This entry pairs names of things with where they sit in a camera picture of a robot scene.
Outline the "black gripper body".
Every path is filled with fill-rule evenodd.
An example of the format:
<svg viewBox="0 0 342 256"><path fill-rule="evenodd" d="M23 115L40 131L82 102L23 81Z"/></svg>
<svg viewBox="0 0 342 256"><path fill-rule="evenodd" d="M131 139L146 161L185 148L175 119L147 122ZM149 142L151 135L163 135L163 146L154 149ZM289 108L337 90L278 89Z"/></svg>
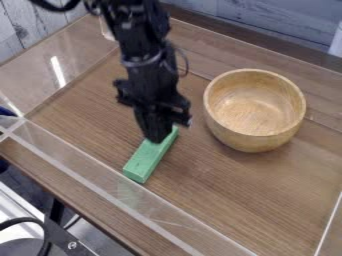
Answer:
<svg viewBox="0 0 342 256"><path fill-rule="evenodd" d="M149 59L134 60L122 57L128 78L116 79L118 102L142 107L150 114L161 113L173 123L190 125L191 103L178 91L179 71L175 51L161 50Z"/></svg>

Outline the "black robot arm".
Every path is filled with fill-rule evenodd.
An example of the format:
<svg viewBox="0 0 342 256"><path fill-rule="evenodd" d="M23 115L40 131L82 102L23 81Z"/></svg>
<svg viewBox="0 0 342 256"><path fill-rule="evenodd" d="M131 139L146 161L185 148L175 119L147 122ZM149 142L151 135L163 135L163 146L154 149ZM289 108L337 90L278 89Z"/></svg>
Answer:
<svg viewBox="0 0 342 256"><path fill-rule="evenodd" d="M167 39L170 15L158 0L84 0L84 5L119 44L127 77L114 81L118 102L134 109L145 137L161 143L173 125L191 120L191 103L178 91L182 52Z"/></svg>

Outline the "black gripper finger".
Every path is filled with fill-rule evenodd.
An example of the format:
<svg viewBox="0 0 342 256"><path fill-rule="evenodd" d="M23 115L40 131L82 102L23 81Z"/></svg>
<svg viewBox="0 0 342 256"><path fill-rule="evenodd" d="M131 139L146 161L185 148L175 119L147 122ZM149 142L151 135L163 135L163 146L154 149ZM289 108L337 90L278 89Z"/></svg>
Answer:
<svg viewBox="0 0 342 256"><path fill-rule="evenodd" d="M142 107L134 107L136 122L147 139L153 138L153 126L150 121L150 112Z"/></svg>
<svg viewBox="0 0 342 256"><path fill-rule="evenodd" d="M150 134L149 139L159 144L173 131L173 121L161 113L150 114Z"/></svg>

